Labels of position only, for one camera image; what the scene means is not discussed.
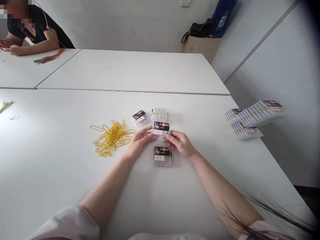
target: blue bag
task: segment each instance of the blue bag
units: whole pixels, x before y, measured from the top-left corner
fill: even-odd
[[[238,0],[220,0],[216,10],[212,15],[213,22],[217,23],[217,26],[211,30],[209,38],[221,37],[226,28],[226,23],[230,17],[230,14],[237,4]]]

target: clear plastic box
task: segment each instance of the clear plastic box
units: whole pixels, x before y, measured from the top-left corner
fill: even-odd
[[[151,117],[145,113],[145,111],[140,110],[135,115],[132,116],[132,119],[134,121],[134,124],[138,127],[148,123],[151,119]]]
[[[172,166],[172,153],[169,147],[154,147],[153,164],[158,167]]]
[[[242,108],[234,108],[226,112],[224,114],[224,117],[230,125],[235,125],[236,123],[239,122],[236,116],[242,111],[243,111]]]
[[[273,100],[260,100],[235,116],[245,128],[260,127],[286,116],[286,109]]]
[[[165,122],[167,120],[167,110],[165,108],[153,108],[151,120]]]
[[[242,123],[237,123],[231,129],[236,138],[240,141],[260,138],[263,136],[258,128],[245,128]]]
[[[153,122],[152,127],[152,138],[162,138],[164,141],[167,141],[166,135],[169,134],[170,123],[167,122]]]

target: hand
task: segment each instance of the hand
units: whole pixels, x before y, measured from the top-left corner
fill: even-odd
[[[152,133],[147,132],[152,129],[152,125],[149,127],[142,128],[140,131],[135,133],[129,143],[129,147],[126,152],[123,154],[124,158],[131,159],[136,161],[144,148],[149,143],[153,143],[156,139],[151,139]]]
[[[9,43],[7,40],[4,39],[0,39],[0,49],[3,50],[4,48],[8,48],[9,47]]]
[[[176,146],[178,151],[187,158],[191,158],[198,153],[185,133],[171,130],[166,137],[168,139],[168,146],[171,147],[172,150],[174,150]]]
[[[3,48],[2,49],[5,52],[9,52],[12,55],[16,55],[16,56],[23,56],[26,55],[26,51],[24,47],[20,47],[18,45],[11,45],[8,48]]]

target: black shirt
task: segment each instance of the black shirt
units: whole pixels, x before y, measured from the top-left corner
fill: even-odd
[[[26,37],[28,37],[33,43],[39,43],[47,40],[46,36],[44,35],[44,32],[48,30],[47,22],[42,9],[35,5],[29,5],[28,14],[29,18],[32,19],[32,23],[35,23],[36,36],[34,36],[26,28],[19,28],[21,27],[21,23],[17,23],[17,19],[8,18],[8,20],[10,21],[8,25],[8,31],[18,38],[25,39]],[[59,25],[56,24],[56,22],[47,13],[45,14],[48,21],[48,26],[57,32],[58,40],[61,42],[59,43],[60,48],[75,48],[62,28],[59,27]]]

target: person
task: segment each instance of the person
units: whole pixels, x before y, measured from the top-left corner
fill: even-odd
[[[109,223],[134,163],[140,157],[144,147],[156,141],[151,138],[152,133],[148,132],[151,129],[152,126],[145,127],[134,134],[128,149],[112,170],[78,206],[60,211],[28,239],[98,240]],[[192,163],[220,219],[235,239],[293,239],[264,221],[251,203],[194,148],[186,134],[171,130],[166,137],[168,146],[172,150],[177,148],[180,154],[186,156]],[[196,233],[163,236],[140,233],[129,238],[129,240],[160,239],[204,240],[207,238]]]
[[[41,8],[28,0],[0,0],[0,9],[8,13],[8,33],[0,39],[0,49],[16,56],[75,48],[61,27]],[[25,38],[34,45],[22,46]]]

